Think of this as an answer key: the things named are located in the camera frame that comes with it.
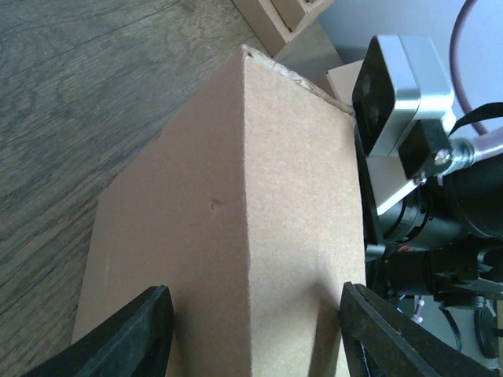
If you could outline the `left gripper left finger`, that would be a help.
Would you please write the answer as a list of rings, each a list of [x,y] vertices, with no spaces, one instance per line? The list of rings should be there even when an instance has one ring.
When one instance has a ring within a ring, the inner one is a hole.
[[[167,286],[149,287],[26,376],[164,376],[174,332]]]

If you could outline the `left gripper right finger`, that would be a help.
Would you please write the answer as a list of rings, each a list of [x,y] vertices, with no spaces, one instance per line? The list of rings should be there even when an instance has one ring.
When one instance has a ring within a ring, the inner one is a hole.
[[[351,376],[487,375],[361,284],[343,285],[340,328]]]

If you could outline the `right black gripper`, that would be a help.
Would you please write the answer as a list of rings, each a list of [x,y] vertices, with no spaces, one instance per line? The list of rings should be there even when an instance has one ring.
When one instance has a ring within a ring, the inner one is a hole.
[[[367,287],[393,301],[428,295],[478,309],[502,297],[502,157],[413,187],[378,214],[362,142],[355,139]]]

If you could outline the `cardboard box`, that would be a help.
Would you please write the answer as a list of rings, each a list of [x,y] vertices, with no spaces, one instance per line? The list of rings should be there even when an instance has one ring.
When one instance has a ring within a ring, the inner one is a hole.
[[[351,110],[242,46],[101,194],[73,339],[166,285],[168,375],[346,376],[364,280]]]

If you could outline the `folded box top stack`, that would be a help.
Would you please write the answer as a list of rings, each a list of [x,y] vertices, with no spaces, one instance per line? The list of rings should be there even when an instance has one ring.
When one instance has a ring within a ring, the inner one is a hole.
[[[362,64],[363,60],[357,60],[328,70],[325,73],[331,93],[336,100],[352,105],[352,93]]]

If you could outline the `folded boxes lower stack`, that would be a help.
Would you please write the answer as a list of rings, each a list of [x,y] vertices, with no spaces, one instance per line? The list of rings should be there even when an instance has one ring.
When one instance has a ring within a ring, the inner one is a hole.
[[[334,1],[233,0],[272,57],[311,25]]]

